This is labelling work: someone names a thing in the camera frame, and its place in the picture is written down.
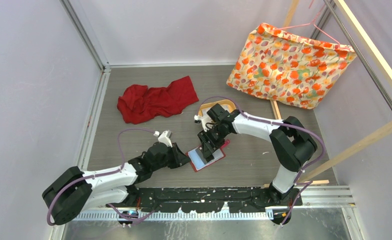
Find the red card holder wallet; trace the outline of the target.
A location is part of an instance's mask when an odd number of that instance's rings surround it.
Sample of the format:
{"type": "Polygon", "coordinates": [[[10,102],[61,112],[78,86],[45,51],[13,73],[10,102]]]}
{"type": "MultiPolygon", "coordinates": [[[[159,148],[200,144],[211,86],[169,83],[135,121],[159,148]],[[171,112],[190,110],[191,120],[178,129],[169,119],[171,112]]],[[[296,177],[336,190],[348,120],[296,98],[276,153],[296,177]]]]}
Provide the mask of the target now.
{"type": "Polygon", "coordinates": [[[207,161],[206,158],[203,157],[202,154],[202,146],[198,146],[192,150],[189,150],[186,155],[190,158],[190,164],[193,168],[193,170],[195,172],[198,172],[214,163],[216,163],[217,161],[223,159],[226,157],[223,148],[227,147],[230,143],[229,139],[225,140],[224,145],[220,148],[217,149],[214,153],[213,153],[213,159],[210,161],[207,161]]]}

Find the yellow oval tray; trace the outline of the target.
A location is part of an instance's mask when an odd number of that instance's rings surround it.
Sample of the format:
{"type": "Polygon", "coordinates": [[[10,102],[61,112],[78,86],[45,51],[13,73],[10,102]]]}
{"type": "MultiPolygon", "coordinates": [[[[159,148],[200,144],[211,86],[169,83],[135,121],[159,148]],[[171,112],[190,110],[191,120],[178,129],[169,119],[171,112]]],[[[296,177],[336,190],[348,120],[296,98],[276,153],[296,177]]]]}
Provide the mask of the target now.
{"type": "MultiPolygon", "coordinates": [[[[199,107],[197,115],[200,115],[200,116],[208,115],[208,110],[210,110],[216,104],[219,104],[224,110],[228,111],[229,113],[231,113],[232,111],[234,111],[236,109],[236,105],[231,100],[223,99],[223,100],[218,100],[218,101],[213,101],[213,102],[208,102],[208,103],[202,104],[199,107]]],[[[210,117],[210,119],[211,119],[210,123],[215,123],[215,121],[211,117],[210,117]]]]}

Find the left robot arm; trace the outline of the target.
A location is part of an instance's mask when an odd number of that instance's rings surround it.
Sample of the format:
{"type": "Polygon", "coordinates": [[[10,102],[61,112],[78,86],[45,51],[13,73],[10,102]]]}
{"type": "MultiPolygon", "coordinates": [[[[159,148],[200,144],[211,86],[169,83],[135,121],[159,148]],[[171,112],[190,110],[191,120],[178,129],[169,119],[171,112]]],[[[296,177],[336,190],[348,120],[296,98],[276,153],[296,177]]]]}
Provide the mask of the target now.
{"type": "Polygon", "coordinates": [[[48,207],[47,223],[64,225],[82,211],[107,204],[132,207],[138,199],[137,193],[131,190],[133,186],[148,180],[157,170],[179,168],[190,161],[176,143],[169,146],[155,142],[147,151],[120,166],[96,171],[70,167],[42,193],[48,207]]]}

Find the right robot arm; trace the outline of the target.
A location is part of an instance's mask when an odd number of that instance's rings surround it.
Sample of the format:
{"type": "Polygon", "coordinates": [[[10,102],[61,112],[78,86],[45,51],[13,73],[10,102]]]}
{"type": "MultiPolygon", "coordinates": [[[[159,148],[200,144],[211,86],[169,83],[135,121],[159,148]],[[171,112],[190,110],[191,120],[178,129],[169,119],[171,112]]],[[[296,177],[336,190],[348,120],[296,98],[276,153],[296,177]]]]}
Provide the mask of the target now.
{"type": "Polygon", "coordinates": [[[275,205],[283,205],[289,199],[300,170],[318,149],[310,133],[293,116],[272,120],[239,109],[229,112],[216,103],[202,115],[195,115],[194,121],[203,128],[197,135],[200,146],[187,155],[197,170],[225,157],[222,147],[230,134],[253,136],[272,144],[280,163],[268,187],[269,198],[275,205]]]}

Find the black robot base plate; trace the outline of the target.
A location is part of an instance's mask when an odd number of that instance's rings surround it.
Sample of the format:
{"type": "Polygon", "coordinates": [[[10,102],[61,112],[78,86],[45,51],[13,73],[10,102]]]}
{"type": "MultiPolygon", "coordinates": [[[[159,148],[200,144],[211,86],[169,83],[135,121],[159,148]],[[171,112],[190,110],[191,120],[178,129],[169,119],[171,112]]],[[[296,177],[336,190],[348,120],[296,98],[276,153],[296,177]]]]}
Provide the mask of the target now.
{"type": "Polygon", "coordinates": [[[227,206],[230,213],[260,213],[266,207],[289,208],[299,189],[294,188],[280,202],[271,198],[267,188],[249,187],[129,187],[129,195],[117,208],[139,208],[161,213],[218,213],[227,206]]]}

